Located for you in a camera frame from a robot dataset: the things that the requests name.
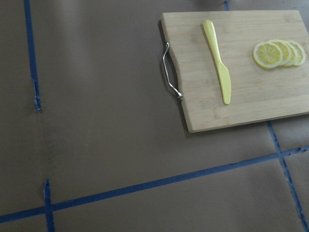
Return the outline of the yellow lemon slice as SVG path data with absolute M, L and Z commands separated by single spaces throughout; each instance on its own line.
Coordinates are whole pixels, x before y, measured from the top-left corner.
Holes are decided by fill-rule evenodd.
M 293 61 L 292 51 L 289 45 L 287 44 L 287 42 L 284 40 L 278 40 L 278 39 L 270 40 L 270 42 L 274 43 L 281 49 L 282 61 L 280 63 L 280 66 L 291 66 L 292 65 L 291 61 Z
M 301 44 L 299 44 L 298 42 L 295 42 L 293 40 L 289 40 L 288 41 L 297 51 L 297 55 L 296 57 L 296 61 L 294 62 L 294 66 L 300 66 L 302 64 L 304 64 L 305 60 L 306 60 L 306 53 L 304 48 L 301 46 Z
M 298 59 L 298 52 L 295 48 L 295 46 L 290 43 L 289 41 L 285 41 L 286 44 L 289 46 L 290 50 L 291 50 L 291 56 L 290 59 L 288 60 L 288 62 L 285 64 L 285 66 L 294 66 L 297 62 Z
M 253 59 L 265 69 L 273 69 L 283 61 L 282 50 L 273 42 L 260 42 L 253 48 Z

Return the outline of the wooden cutting board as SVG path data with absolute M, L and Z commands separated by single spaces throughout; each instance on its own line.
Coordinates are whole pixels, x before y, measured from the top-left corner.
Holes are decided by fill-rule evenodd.
M 225 105 L 202 24 L 214 24 L 220 55 L 231 80 Z M 271 39 L 309 48 L 297 10 L 163 13 L 161 24 L 177 73 L 188 131 L 200 132 L 309 112 L 309 64 L 264 69 L 253 48 Z

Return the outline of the yellow plastic knife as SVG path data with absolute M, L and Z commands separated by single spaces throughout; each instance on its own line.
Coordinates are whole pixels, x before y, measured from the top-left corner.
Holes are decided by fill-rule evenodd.
M 210 46 L 214 63 L 217 69 L 217 74 L 221 86 L 222 98 L 225 105 L 229 105 L 231 102 L 231 79 L 228 68 L 223 64 L 219 45 L 217 41 L 216 31 L 214 24 L 210 20 L 203 22 L 203 29 Z

